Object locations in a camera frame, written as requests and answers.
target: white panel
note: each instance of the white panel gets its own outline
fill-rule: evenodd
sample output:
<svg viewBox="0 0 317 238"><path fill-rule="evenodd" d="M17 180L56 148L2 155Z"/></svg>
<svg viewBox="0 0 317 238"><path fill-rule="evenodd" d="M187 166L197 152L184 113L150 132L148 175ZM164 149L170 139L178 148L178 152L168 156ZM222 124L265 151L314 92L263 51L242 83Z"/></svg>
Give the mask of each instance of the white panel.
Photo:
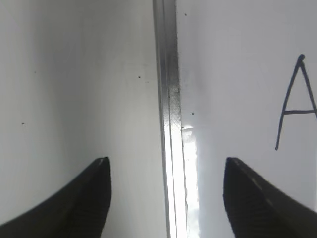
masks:
<svg viewBox="0 0 317 238"><path fill-rule="evenodd" d="M166 237L153 6L0 2L0 224L109 156L104 237Z"/></svg>
<svg viewBox="0 0 317 238"><path fill-rule="evenodd" d="M178 0L186 185L196 193L187 197L189 237L233 237L222 201L227 157L316 209L315 115L285 116L275 150L300 54L317 98L316 7L313 0ZM300 71L287 109L312 109Z"/></svg>

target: textured black surface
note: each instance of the textured black surface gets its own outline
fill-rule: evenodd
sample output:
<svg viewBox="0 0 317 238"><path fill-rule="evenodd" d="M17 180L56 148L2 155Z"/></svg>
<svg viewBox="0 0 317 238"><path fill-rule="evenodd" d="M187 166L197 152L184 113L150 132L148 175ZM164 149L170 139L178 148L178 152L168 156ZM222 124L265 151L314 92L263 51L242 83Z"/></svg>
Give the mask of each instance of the textured black surface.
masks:
<svg viewBox="0 0 317 238"><path fill-rule="evenodd" d="M110 201L109 159L97 159L51 198L0 226L0 238L99 238Z"/></svg>
<svg viewBox="0 0 317 238"><path fill-rule="evenodd" d="M223 199L237 238L317 237L317 214L239 159L227 159Z"/></svg>

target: metal edge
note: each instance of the metal edge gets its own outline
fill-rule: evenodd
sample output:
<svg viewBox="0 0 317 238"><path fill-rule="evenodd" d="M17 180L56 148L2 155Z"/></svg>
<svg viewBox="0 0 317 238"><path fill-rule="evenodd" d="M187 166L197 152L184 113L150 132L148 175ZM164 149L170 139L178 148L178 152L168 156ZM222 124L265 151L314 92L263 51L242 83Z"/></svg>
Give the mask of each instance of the metal edge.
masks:
<svg viewBox="0 0 317 238"><path fill-rule="evenodd" d="M186 238L186 201L175 0L153 0L167 235Z"/></svg>

